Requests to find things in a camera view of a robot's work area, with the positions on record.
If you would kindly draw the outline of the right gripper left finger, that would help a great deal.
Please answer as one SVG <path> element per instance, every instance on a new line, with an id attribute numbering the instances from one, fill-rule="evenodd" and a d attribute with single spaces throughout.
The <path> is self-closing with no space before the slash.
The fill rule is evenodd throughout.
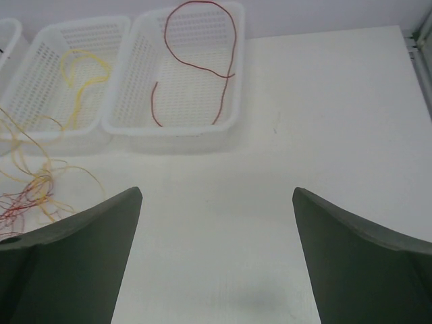
<path id="1" fill-rule="evenodd" d="M 132 187 L 2 240 L 1 322 L 110 323 L 141 205 Z"/>

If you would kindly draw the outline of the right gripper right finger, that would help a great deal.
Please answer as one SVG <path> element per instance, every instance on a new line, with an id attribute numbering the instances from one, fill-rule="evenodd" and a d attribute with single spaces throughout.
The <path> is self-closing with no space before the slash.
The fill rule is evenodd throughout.
<path id="1" fill-rule="evenodd" d="M 296 188 L 292 202 L 322 323 L 430 323 L 431 243 Z"/>

